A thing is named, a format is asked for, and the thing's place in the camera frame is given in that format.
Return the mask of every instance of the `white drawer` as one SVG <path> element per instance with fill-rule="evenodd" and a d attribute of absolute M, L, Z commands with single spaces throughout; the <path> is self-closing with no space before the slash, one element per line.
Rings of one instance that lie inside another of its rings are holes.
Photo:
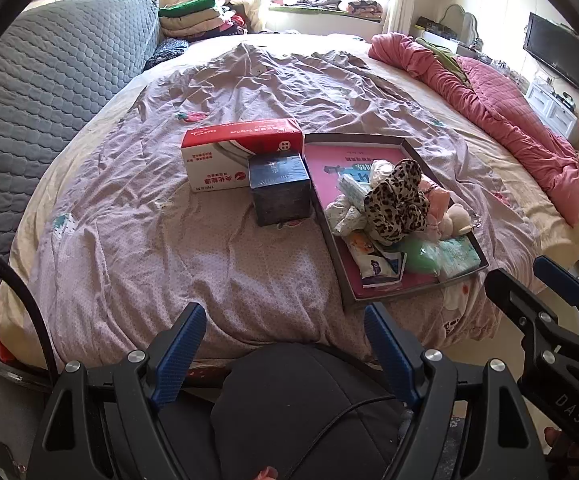
<path fill-rule="evenodd" d="M 537 86 L 531 86 L 525 98 L 538 115 L 547 113 L 547 109 L 552 104 L 550 97 Z"/>
<path fill-rule="evenodd" d="M 570 131 L 576 123 L 576 117 L 568 114 L 561 107 L 556 105 L 551 107 L 547 112 L 547 122 L 549 122 L 555 134 L 561 134 L 565 138 L 569 136 Z"/>

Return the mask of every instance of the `blue gripper pad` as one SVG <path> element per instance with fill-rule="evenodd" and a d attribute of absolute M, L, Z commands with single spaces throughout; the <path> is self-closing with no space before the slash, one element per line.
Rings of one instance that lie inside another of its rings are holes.
<path fill-rule="evenodd" d="M 579 280 L 547 256 L 534 260 L 534 275 L 572 306 L 579 306 Z"/>
<path fill-rule="evenodd" d="M 395 326 L 382 305 L 380 310 L 383 312 L 381 313 L 374 304 L 365 307 L 365 335 L 383 367 L 392 393 L 415 412 L 423 400 L 416 386 L 415 369 L 420 367 L 422 371 L 423 362 L 420 355 L 424 348 L 413 335 Z M 410 346 L 409 350 L 404 350 L 399 345 L 395 332 L 399 338 L 404 339 L 404 344 Z"/>
<path fill-rule="evenodd" d="M 187 310 L 190 308 L 191 313 L 187 316 Z M 157 410 L 178 397 L 182 382 L 203 340 L 206 328 L 205 309 L 198 303 L 192 303 L 183 311 L 171 330 L 160 333 L 166 335 L 167 332 L 174 332 L 174 335 L 172 342 L 164 350 L 162 358 L 154 368 L 154 389 L 149 398 Z"/>

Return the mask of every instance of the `white cabinet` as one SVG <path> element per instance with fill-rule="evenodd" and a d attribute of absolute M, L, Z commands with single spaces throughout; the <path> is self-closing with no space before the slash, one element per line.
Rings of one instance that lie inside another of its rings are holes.
<path fill-rule="evenodd" d="M 551 91 L 534 82 L 529 86 L 525 99 L 534 109 L 541 122 L 574 144 L 579 138 L 579 120 Z"/>

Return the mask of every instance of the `red and white tissue box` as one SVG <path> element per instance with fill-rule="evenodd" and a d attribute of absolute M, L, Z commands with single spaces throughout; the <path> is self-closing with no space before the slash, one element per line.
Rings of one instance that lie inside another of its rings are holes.
<path fill-rule="evenodd" d="M 180 148 L 191 189 L 212 191 L 249 186 L 250 156 L 304 146 L 295 119 L 265 119 L 187 130 Z"/>

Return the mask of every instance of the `purple bedsheet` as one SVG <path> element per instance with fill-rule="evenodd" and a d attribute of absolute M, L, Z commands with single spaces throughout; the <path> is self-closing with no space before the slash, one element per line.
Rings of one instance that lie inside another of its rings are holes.
<path fill-rule="evenodd" d="M 208 116 L 186 124 L 175 118 L 181 109 Z M 180 155 L 190 126 L 275 117 L 296 118 L 307 134 L 408 138 L 471 212 L 490 269 L 529 283 L 535 228 L 459 134 L 353 56 L 273 57 L 240 44 L 148 85 L 58 198 L 29 286 L 63 363 L 109 364 L 146 348 L 189 301 L 208 315 L 198 364 L 225 364 L 279 340 L 372 360 L 362 310 L 343 310 L 314 218 L 261 228 L 247 188 L 190 192 Z M 500 313 L 483 279 L 386 305 L 426 346 L 492 336 Z"/>

